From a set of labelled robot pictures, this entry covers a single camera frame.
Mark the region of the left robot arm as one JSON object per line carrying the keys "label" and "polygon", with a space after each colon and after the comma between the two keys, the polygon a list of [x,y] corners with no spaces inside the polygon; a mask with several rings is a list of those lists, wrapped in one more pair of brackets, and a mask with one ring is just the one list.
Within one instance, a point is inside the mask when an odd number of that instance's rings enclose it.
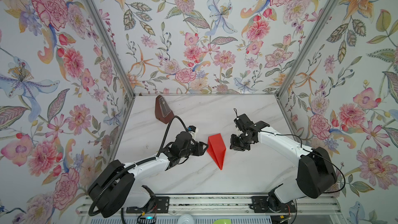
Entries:
{"label": "left robot arm", "polygon": [[142,180],[182,164],[181,159],[204,155],[208,144],[197,142],[193,134],[182,131],[174,142],[161,145],[156,155],[141,161],[112,161],[88,189],[92,200],[88,215],[108,218],[123,208],[135,207],[145,212],[154,208],[156,195]]}

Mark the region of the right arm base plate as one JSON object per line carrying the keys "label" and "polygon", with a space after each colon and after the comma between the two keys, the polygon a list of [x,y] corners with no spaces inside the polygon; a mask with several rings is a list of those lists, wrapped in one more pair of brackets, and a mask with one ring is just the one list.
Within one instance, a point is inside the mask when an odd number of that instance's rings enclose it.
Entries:
{"label": "right arm base plate", "polygon": [[255,213],[287,213],[295,214],[296,204],[294,201],[281,203],[277,198],[269,196],[253,196],[249,208]]}

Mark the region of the red square paper sheet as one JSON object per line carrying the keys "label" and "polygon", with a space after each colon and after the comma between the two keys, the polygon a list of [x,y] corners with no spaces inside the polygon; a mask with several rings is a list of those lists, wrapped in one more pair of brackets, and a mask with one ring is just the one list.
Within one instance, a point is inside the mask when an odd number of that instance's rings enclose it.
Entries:
{"label": "red square paper sheet", "polygon": [[207,152],[220,170],[223,170],[226,150],[226,145],[220,133],[208,137]]}

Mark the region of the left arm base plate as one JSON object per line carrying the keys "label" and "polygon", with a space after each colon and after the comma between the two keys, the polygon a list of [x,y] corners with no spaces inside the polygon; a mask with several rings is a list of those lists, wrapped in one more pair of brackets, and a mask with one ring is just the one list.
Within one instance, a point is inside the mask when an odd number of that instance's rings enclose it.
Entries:
{"label": "left arm base plate", "polygon": [[155,197],[151,198],[144,207],[128,207],[125,212],[127,214],[141,214],[141,213],[157,213],[167,214],[170,207],[170,197]]}

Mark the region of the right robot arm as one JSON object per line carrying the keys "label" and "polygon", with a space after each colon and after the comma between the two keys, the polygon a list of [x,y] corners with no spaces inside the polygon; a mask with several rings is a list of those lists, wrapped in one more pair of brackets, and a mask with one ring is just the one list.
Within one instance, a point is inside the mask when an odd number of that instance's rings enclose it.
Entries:
{"label": "right robot arm", "polygon": [[337,182],[335,167],[329,153],[322,147],[311,148],[290,139],[291,134],[281,134],[264,121],[254,123],[242,114],[234,119],[240,134],[231,135],[230,149],[250,150],[260,143],[278,152],[297,167],[296,178],[274,188],[268,199],[278,204],[309,197],[318,198]]}

